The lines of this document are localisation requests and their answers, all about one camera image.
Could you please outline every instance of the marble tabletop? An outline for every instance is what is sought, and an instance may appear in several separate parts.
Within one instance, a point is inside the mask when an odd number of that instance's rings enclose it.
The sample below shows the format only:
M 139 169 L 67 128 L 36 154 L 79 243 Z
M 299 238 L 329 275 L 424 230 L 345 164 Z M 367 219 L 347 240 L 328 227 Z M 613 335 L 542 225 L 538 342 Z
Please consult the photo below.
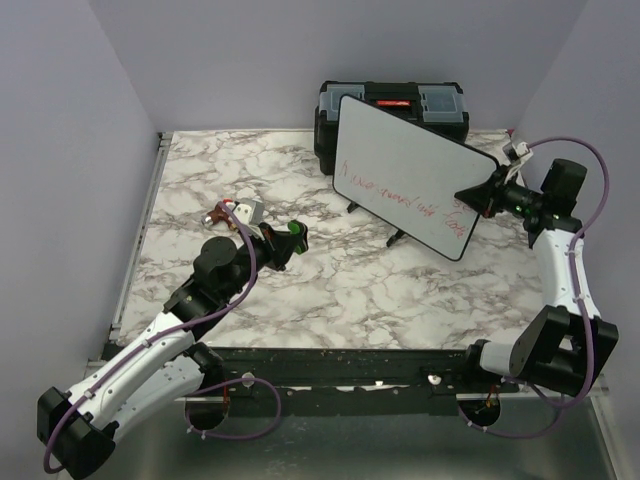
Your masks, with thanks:
M 467 143 L 506 162 L 503 131 Z M 481 219 L 464 258 L 451 262 L 347 200 L 320 173 L 310 131 L 178 132 L 172 140 L 119 342 L 137 336 L 192 272 L 202 244 L 233 236 L 200 217 L 223 197 L 259 198 L 265 219 L 309 227 L 309 251 L 267 269 L 245 302 L 205 337 L 212 346 L 465 348 L 512 340 L 541 306 L 533 252 L 517 219 Z

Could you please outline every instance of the gray floor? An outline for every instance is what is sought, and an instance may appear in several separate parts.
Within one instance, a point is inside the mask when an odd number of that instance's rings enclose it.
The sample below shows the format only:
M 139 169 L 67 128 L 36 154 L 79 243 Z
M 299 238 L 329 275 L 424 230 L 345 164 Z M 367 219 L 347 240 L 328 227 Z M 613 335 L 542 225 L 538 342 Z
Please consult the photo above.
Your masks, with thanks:
M 504 400 L 497 426 L 526 432 L 550 411 L 537 399 Z M 234 419 L 249 432 L 266 419 Z M 225 479 L 594 479 L 615 478 L 586 401 L 537 440 L 493 438 L 459 418 L 420 416 L 287 418 L 259 440 L 229 442 L 186 434 L 175 403 L 134 430 L 91 480 Z

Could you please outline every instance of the whiteboard frame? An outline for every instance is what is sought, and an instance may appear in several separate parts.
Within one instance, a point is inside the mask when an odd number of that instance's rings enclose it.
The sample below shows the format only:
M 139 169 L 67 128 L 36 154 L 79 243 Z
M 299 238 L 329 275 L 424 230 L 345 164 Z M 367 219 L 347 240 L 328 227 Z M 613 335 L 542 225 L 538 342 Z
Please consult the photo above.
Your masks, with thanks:
M 350 99 L 353 99 L 353 100 L 355 100 L 356 102 L 364 103 L 365 105 L 367 105 L 367 106 L 369 106 L 369 107 L 371 107 L 371 108 L 373 108 L 373 109 L 375 109 L 375 110 L 379 110 L 379 111 L 381 111 L 382 113 L 384 113 L 384 114 L 386 114 L 386 115 L 390 115 L 390 116 L 394 117 L 394 118 L 395 118 L 396 120 L 398 120 L 398 121 L 408 123 L 409 125 L 413 126 L 414 128 L 417 128 L 417 129 L 420 129 L 420 130 L 426 130 L 426 131 L 428 131 L 429 133 L 432 133 L 433 135 L 436 135 L 436 136 L 438 136 L 438 137 L 442 137 L 442 138 L 444 138 L 445 140 L 448 140 L 449 142 L 456 143 L 456 144 L 458 144 L 458 145 L 460 145 L 460 146 L 462 146 L 462 147 L 466 148 L 467 150 L 471 150 L 471 151 L 473 151 L 473 152 L 479 153 L 480 155 L 482 155 L 482 156 L 484 156 L 484 157 L 487 157 L 487 158 L 489 158 L 489 159 L 493 160 L 493 163 L 495 164 L 496 169 L 500 166 L 500 163 L 498 162 L 498 160 L 497 160 L 493 155 L 490 155 L 490 154 L 488 154 L 487 152 L 483 152 L 482 150 L 478 150 L 477 148 L 474 148 L 474 147 L 472 147 L 472 146 L 470 146 L 470 145 L 467 145 L 467 144 L 465 144 L 465 143 L 461 143 L 461 142 L 458 142 L 458 141 L 456 141 L 456 140 L 452 140 L 451 138 L 449 138 L 449 137 L 447 137 L 447 136 L 445 136 L 445 135 L 442 135 L 441 133 L 435 132 L 435 131 L 431 130 L 430 128 L 424 128 L 424 127 L 421 127 L 421 126 L 419 126 L 419 125 L 416 125 L 415 123 L 411 123 L 409 120 L 405 120 L 404 118 L 401 118 L 401 117 L 398 117 L 398 116 L 396 116 L 396 115 L 393 115 L 392 113 L 389 113 L 389 112 L 387 112 L 386 110 L 383 110 L 382 108 L 380 108 L 380 107 L 378 107 L 378 106 L 376 106 L 376 105 L 373 105 L 373 104 L 368 103 L 368 102 L 366 102 L 366 101 L 360 100 L 359 98 L 356 98 L 356 97 L 354 97 L 354 96 L 352 96 L 352 95 L 344 95 L 344 96 L 340 99 L 340 117 L 338 117 L 338 122 L 340 122 L 340 119 L 341 119 L 341 117 L 342 117 L 342 102 L 343 102 L 343 100 L 344 100 L 346 97 L 349 97 Z M 340 144 L 340 123 L 338 123 L 338 142 L 337 142 L 337 143 L 338 143 L 338 145 Z M 337 150 L 337 147 L 336 147 L 336 166 L 337 166 L 337 163 L 338 163 L 338 162 L 337 162 L 337 160 L 338 160 L 338 159 L 337 159 L 337 153 L 338 153 L 338 150 Z M 349 200 L 350 202 L 351 202 L 351 201 L 353 201 L 353 200 L 352 200 L 351 198 L 349 198 L 347 195 L 345 195 L 344 193 L 339 192 L 339 191 L 336 189 L 335 180 L 336 180 L 336 175 L 335 175 L 335 171 L 334 171 L 333 178 L 331 179 L 331 186 L 333 187 L 333 190 L 334 190 L 338 195 L 340 195 L 341 197 L 343 197 L 343 198 L 345 198 L 345 199 Z M 379 218 L 380 220 L 383 220 L 384 222 L 388 223 L 389 225 L 391 225 L 391 226 L 392 226 L 393 228 L 395 228 L 396 230 L 402 230 L 401 228 L 397 227 L 393 222 L 390 222 L 390 221 L 389 221 L 389 220 L 387 220 L 386 218 L 382 218 L 380 215 L 376 214 L 375 212 L 372 212 L 372 211 L 371 211 L 371 210 L 369 210 L 368 208 L 363 207 L 363 206 L 362 206 L 362 205 L 360 205 L 360 204 L 358 204 L 358 208 L 362 208 L 363 210 L 365 210 L 366 212 L 369 212 L 369 213 L 370 213 L 371 215 L 373 215 L 374 217 L 377 217 L 377 218 Z M 467 251 L 467 247 L 469 246 L 469 241 L 471 240 L 471 236 L 473 235 L 473 232 L 474 232 L 474 230 L 476 229 L 476 225 L 478 224 L 478 220 L 479 220 L 479 218 L 480 218 L 480 214 L 479 214 L 479 213 L 477 213 L 477 214 L 476 214 L 476 218 L 475 218 L 475 220 L 473 221 L 473 225 L 471 226 L 471 229 L 469 230 L 469 234 L 467 235 L 467 240 L 465 241 L 464 246 L 462 247 L 462 251 L 460 252 L 460 256 L 459 256 L 458 258 L 451 258 L 451 257 L 449 257 L 449 256 L 445 255 L 444 253 L 440 252 L 439 250 L 436 250 L 436 249 L 435 249 L 434 247 L 432 247 L 431 245 L 429 245 L 429 244 L 427 244 L 427 243 L 423 242 L 422 240 L 420 240 L 420 239 L 418 239 L 418 238 L 414 237 L 414 236 L 413 236 L 413 235 L 411 235 L 410 233 L 405 232 L 405 235 L 406 235 L 406 236 L 409 236 L 409 237 L 411 237 L 411 238 L 413 238 L 413 239 L 414 239 L 414 240 L 416 240 L 418 243 L 421 243 L 422 245 L 424 245 L 425 247 L 429 248 L 430 250 L 433 250 L 433 251 L 434 251 L 434 252 L 436 252 L 438 255 L 443 256 L 443 257 L 444 257 L 444 258 L 446 258 L 447 260 L 450 260 L 450 261 L 452 261 L 452 262 L 459 262 L 460 260 L 462 260 L 462 257 L 464 256 L 465 252 Z

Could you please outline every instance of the red handwriting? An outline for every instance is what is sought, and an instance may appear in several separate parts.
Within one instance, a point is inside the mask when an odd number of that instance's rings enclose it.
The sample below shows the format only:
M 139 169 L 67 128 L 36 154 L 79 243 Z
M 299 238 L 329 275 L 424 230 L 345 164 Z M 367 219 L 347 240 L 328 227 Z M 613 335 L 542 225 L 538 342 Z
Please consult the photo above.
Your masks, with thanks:
M 457 215 L 460 215 L 462 212 L 453 212 L 453 213 L 443 213 L 444 224 L 449 227 L 453 233 L 456 234 L 456 237 L 461 238 L 464 237 L 464 234 L 467 233 L 467 227 L 464 225 L 460 225 L 458 221 L 455 219 Z
M 374 195 L 380 195 L 380 197 L 384 199 L 393 200 L 397 202 L 399 205 L 404 205 L 407 208 L 414 207 L 424 217 L 432 217 L 438 211 L 439 205 L 433 205 L 433 204 L 425 205 L 422 202 L 418 201 L 420 200 L 419 196 L 415 198 L 410 198 L 401 193 L 393 192 L 388 188 L 385 188 L 379 185 L 376 182 L 372 182 L 369 179 L 363 177 L 362 175 L 354 173 L 354 174 L 351 174 L 351 176 L 349 177 L 349 173 L 350 173 L 349 166 L 347 165 L 347 162 L 344 162 L 342 164 L 342 167 L 340 167 L 339 175 L 343 177 L 348 177 L 352 185 L 362 188 L 363 190 L 370 191 Z M 466 227 L 465 225 L 461 225 L 458 222 L 457 217 L 461 215 L 463 212 L 473 212 L 473 210 L 471 209 L 471 207 L 469 207 L 464 202 L 461 202 L 457 198 L 453 199 L 453 206 L 458 210 L 452 213 L 443 213 L 442 216 L 444 217 L 444 219 L 442 223 L 445 226 L 447 226 L 456 237 L 462 238 L 467 234 L 467 232 L 469 231 L 469 228 Z

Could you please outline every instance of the red label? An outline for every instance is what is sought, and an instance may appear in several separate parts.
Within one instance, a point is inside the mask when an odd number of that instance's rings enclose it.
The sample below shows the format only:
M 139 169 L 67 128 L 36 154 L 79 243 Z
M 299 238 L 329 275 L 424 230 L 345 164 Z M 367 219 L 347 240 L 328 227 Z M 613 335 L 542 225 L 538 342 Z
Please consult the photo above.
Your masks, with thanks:
M 410 107 L 411 100 L 376 100 L 379 107 Z

